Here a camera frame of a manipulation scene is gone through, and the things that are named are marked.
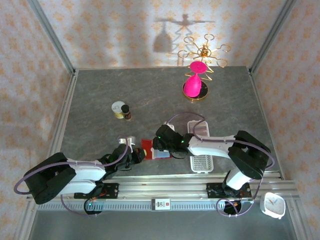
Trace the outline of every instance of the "small jar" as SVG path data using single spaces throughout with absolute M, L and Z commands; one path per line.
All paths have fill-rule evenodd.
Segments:
M 121 107 L 121 110 L 123 112 L 124 119 L 127 121 L 130 121 L 131 120 L 131 113 L 130 113 L 129 106 L 127 104 L 125 104 Z
M 123 101 L 115 101 L 112 106 L 111 106 L 111 109 L 115 115 L 115 117 L 117 119 L 123 119 L 124 118 L 124 115 L 121 111 L 121 107 L 125 105 L 125 103 Z

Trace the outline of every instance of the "round gold base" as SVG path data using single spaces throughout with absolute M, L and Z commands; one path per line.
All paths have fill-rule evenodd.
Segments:
M 182 86 L 182 93 L 183 93 L 183 95 L 184 95 L 187 99 L 191 100 L 192 102 L 193 102 L 193 101 L 202 100 L 202 99 L 204 99 L 204 98 L 208 95 L 208 92 L 209 92 L 208 86 L 207 86 L 207 84 L 206 84 L 205 82 L 203 82 L 203 81 L 201 81 L 200 93 L 199 93 L 198 96 L 195 96 L 195 97 L 190 97 L 190 96 L 187 96 L 187 95 L 185 94 L 185 92 L 184 92 L 185 84 L 186 84 L 186 83 L 184 83 L 183 86 Z

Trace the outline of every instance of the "clock face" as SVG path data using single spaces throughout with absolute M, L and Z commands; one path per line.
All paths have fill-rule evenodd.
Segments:
M 267 194 L 264 199 L 264 206 L 269 211 L 282 215 L 285 211 L 285 201 L 276 194 Z

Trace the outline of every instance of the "metal frame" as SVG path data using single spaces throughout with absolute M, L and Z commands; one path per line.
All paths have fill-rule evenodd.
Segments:
M 249 69 L 250 80 L 257 100 L 259 102 L 262 115 L 269 130 L 270 128 L 268 122 L 266 121 L 266 115 L 261 106 L 259 94 L 257 92 L 253 79 L 253 73 L 261 64 L 264 56 L 269 50 L 273 40 L 275 39 L 281 26 L 288 17 L 296 1 L 297 0 L 286 1 L 266 40 L 264 41 L 258 55 L 256 56 L 252 66 Z M 28 2 L 34 13 L 38 17 L 48 37 L 52 41 L 58 54 L 60 55 L 65 67 L 70 73 L 74 73 L 69 82 L 63 105 L 61 106 L 55 135 L 47 155 L 50 156 L 53 153 L 58 152 L 61 148 L 79 70 L 74 70 L 38 0 L 28 0 Z M 258 193 L 258 199 L 265 192 L 274 192 L 281 195 L 286 200 L 288 213 L 290 214 L 290 218 L 292 220 L 297 238 L 300 240 L 313 239 L 294 181 L 281 180 L 281 177 L 282 176 L 278 172 L 266 172 L 264 174 L 264 182 L 262 183 L 260 191 Z M 185 209 L 183 209 L 184 211 L 199 210 L 199 208 L 206 211 L 214 210 L 215 206 L 213 203 L 216 200 L 208 199 L 206 183 L 222 182 L 224 178 L 225 174 L 183 174 L 162 176 L 113 177 L 106 182 L 120 184 L 118 199 L 107 199 L 105 201 L 102 201 L 103 205 L 101 206 L 105 207 L 104 209 L 108 210 L 110 210 L 110 206 L 125 206 L 123 208 L 119 207 L 119 209 L 116 209 L 122 211 L 125 209 L 132 211 L 137 206 L 142 206 L 141 208 L 145 208 L 146 211 L 150 211 L 151 199 L 156 197 L 164 197 L 170 198 L 173 205 L 176 204 L 177 206 L 185 206 Z M 253 181 L 252 183 L 250 183 L 252 192 L 257 189 L 257 185 L 257 181 Z M 65 195 L 64 198 L 67 206 L 70 208 L 74 207 L 75 210 L 80 210 L 83 206 L 83 200 L 74 199 L 72 195 Z M 35 204 L 32 197 L 27 197 L 26 208 L 20 219 L 14 239 L 24 240 L 29 238 L 37 211 L 60 210 L 61 206 L 62 204 L 59 198 L 55 198 L 49 203 L 38 206 Z
M 262 107 L 262 104 L 261 104 L 261 101 L 260 101 L 260 97 L 259 97 L 259 93 L 258 93 L 258 89 L 257 89 L 257 86 L 256 86 L 256 83 L 255 83 L 255 79 L 254 79 L 254 76 L 251 75 L 249 73 L 249 78 L 250 78 L 250 82 L 252 84 L 252 87 L 253 87 L 253 91 L 254 91 L 254 94 L 255 94 L 255 97 L 256 97 L 256 100 L 258 101 L 258 105 L 259 105 L 259 108 L 261 110 L 261 113 L 262 113 L 262 117 L 264 119 L 264 122 L 266 124 L 266 127 L 268 129 L 268 132 L 270 134 L 270 138 L 271 138 L 271 142 L 272 142 L 272 145 L 273 146 L 276 146 L 276 142 L 275 142 L 275 139 L 270 131 L 270 125 L 267 121 L 267 117 L 266 117 L 266 112 L 264 110 L 264 108 Z M 284 176 L 284 171 L 283 171 L 283 168 L 282 168 L 282 165 L 281 165 L 281 161 L 280 161 L 280 158 L 279 158 L 279 154 L 278 154 L 278 151 L 277 149 L 274 147 L 274 153 L 275 153 L 275 156 L 276 156 L 276 159 L 277 159 L 277 162 L 278 162 L 278 165 L 279 165 L 279 168 L 280 168 L 280 175 L 283 179 L 286 179 L 285 176 Z
M 282 25 L 285 23 L 296 1 L 297 0 L 287 0 L 283 5 L 283 8 L 279 16 L 275 20 L 270 32 L 268 33 L 264 43 L 262 44 L 262 47 L 260 48 L 259 53 L 255 57 L 252 66 L 249 68 L 250 74 L 253 74 L 256 70 L 258 70 L 259 65 L 261 64 L 264 57 L 266 56 L 269 48 L 271 47 L 273 41 L 278 35 L 278 32 L 280 31 Z
M 75 71 L 75 73 L 70 78 L 70 81 L 63 99 L 63 104 L 60 109 L 59 119 L 55 127 L 55 131 L 54 131 L 55 134 L 50 144 L 49 151 L 46 155 L 47 158 L 50 157 L 52 154 L 55 154 L 56 152 L 60 151 L 63 135 L 66 129 L 69 110 L 70 110 L 72 98 L 73 98 L 75 87 L 76 87 L 78 73 L 79 73 L 78 70 Z M 38 209 L 38 205 L 36 205 L 33 198 L 27 197 L 26 207 L 22 213 L 22 217 L 17 226 L 16 232 L 14 235 L 14 240 L 25 240 L 29 238 L 37 209 Z
M 78 73 L 79 71 L 77 70 L 68 85 L 48 156 L 58 152 L 61 148 Z M 208 199 L 206 183 L 222 182 L 224 178 L 224 173 L 113 177 L 105 182 L 120 184 L 118 199 L 107 199 L 103 201 L 101 207 L 110 210 L 109 208 L 112 206 L 123 206 L 123 208 L 119 207 L 119 209 L 115 210 L 123 211 L 124 209 L 128 209 L 132 211 L 135 206 L 146 206 L 146 211 L 150 211 L 148 206 L 151 204 L 151 199 L 161 197 L 170 198 L 173 205 L 184 206 L 185 211 L 215 210 L 214 203 L 217 200 Z M 257 189 L 257 185 L 257 181 L 250 183 L 252 192 Z M 277 193 L 286 200 L 288 213 L 290 214 L 295 234 L 299 237 L 298 239 L 312 239 L 294 181 L 281 180 L 279 172 L 266 172 L 257 199 L 265 192 Z M 64 199 L 67 206 L 75 210 L 79 210 L 83 206 L 83 200 L 74 199 L 73 195 L 65 195 Z M 249 198 L 243 201 L 250 202 L 251 200 Z M 32 197 L 27 197 L 26 201 L 27 206 L 20 220 L 15 240 L 29 238 L 37 211 L 61 209 L 61 202 L 58 197 L 42 206 L 36 205 Z
M 51 26 L 44 10 L 42 9 L 40 3 L 38 0 L 27 0 L 30 4 L 30 7 L 32 8 L 34 14 L 38 18 L 40 24 L 42 25 L 43 29 L 45 30 L 48 38 L 52 42 L 54 48 L 56 49 L 57 53 L 61 57 L 61 60 L 63 61 L 65 68 L 68 70 L 70 74 L 73 74 L 75 72 L 75 68 L 72 66 L 72 63 L 70 59 L 68 58 L 68 55 L 66 54 L 62 44 L 60 43 L 53 27 Z

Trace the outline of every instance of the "label sticker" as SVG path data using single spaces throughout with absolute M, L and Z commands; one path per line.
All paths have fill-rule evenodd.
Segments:
M 152 199 L 152 210 L 154 211 L 168 211 L 171 210 L 170 198 Z

